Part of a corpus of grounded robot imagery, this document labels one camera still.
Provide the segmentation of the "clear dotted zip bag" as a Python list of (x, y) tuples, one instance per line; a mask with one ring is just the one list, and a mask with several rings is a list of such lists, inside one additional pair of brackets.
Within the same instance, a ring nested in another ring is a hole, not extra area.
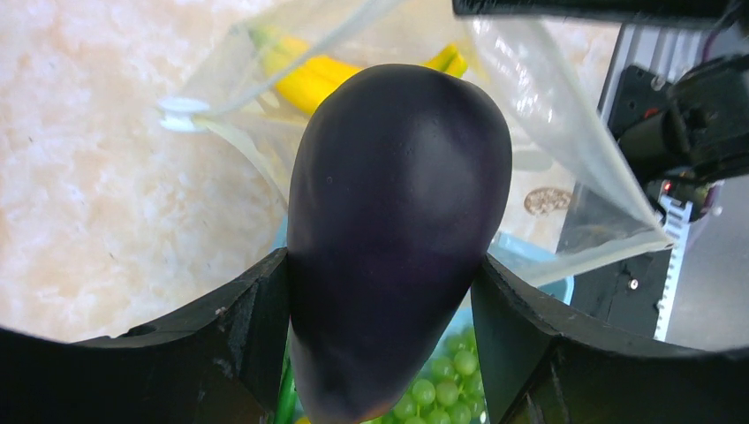
[[(310, 44), (268, 77), (250, 32)], [(215, 133), (245, 155), (283, 201), (308, 117), (273, 88), (316, 54), (357, 66), (418, 63), (454, 43), (466, 79), (511, 132), (511, 194), (499, 232), (555, 259), (513, 271), (540, 286), (672, 246), (576, 73), (535, 18), (459, 18), (448, 1), (279, 1), (233, 25), (175, 95), (160, 101), (174, 132)]]

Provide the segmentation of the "purple eggplant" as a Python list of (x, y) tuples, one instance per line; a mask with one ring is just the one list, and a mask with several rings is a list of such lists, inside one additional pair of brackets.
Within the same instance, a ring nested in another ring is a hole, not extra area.
[(464, 299), (508, 202), (511, 136), (471, 82), (368, 68), (311, 116), (287, 218), (290, 357), (313, 423), (405, 393)]

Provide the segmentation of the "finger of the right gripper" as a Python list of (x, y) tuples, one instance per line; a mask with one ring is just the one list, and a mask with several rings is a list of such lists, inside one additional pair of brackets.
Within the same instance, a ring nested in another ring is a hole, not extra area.
[(711, 27), (737, 8), (736, 1), (454, 0), (458, 16), (529, 15), (661, 27)]

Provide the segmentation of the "blue plastic basket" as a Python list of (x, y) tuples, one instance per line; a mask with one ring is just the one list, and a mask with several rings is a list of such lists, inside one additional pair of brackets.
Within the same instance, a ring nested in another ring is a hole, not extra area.
[[(511, 271), (520, 270), (525, 266), (536, 265), (538, 262), (555, 259), (555, 255), (523, 239), (516, 238), (508, 233), (498, 232), (489, 246), (488, 253), (502, 263)], [(574, 278), (567, 276), (551, 283), (543, 284), (539, 290), (569, 306), (574, 292)], [(473, 311), (471, 308), (470, 293), (467, 293), (464, 302), (454, 314), (447, 329), (443, 332), (439, 345), (433, 350), (431, 360), (444, 354), (445, 341), (457, 335), (464, 328), (473, 324)]]

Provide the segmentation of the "yellow banana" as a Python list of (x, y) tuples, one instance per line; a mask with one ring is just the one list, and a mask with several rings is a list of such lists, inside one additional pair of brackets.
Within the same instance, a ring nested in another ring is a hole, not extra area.
[[(290, 66), (310, 47), (308, 42), (300, 38), (276, 38), (267, 27), (251, 31), (250, 37), (256, 47), (263, 50), (260, 68), (268, 77)], [(421, 65), (456, 78), (463, 77), (468, 69), (468, 63), (454, 43), (445, 45)], [(362, 70), (359, 66), (333, 57), (318, 55), (295, 67), (274, 83), (273, 88), (298, 110), (311, 115), (330, 94)]]

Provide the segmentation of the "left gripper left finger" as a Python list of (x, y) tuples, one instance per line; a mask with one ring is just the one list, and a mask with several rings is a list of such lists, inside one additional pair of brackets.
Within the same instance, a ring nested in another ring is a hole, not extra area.
[(65, 344), (1, 332), (4, 423), (266, 423), (287, 338), (286, 252), (128, 330)]

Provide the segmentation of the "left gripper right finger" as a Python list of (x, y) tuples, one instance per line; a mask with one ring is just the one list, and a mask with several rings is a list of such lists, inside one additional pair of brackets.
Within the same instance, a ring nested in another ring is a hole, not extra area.
[(745, 423), (748, 351), (667, 344), (584, 314), (486, 256), (471, 289), (491, 423)]

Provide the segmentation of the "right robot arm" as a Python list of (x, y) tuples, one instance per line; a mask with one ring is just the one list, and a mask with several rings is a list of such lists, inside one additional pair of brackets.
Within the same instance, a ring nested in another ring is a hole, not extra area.
[[(548, 15), (626, 27), (702, 31), (709, 49), (722, 30), (748, 27), (745, 1), (456, 1), (459, 16)], [(677, 239), (656, 302), (654, 338), (670, 324), (688, 236), (686, 213), (700, 213), (716, 182), (748, 172), (748, 56), (697, 57), (661, 88), (647, 87), (643, 65), (621, 68), (609, 128), (636, 179), (651, 193)]]

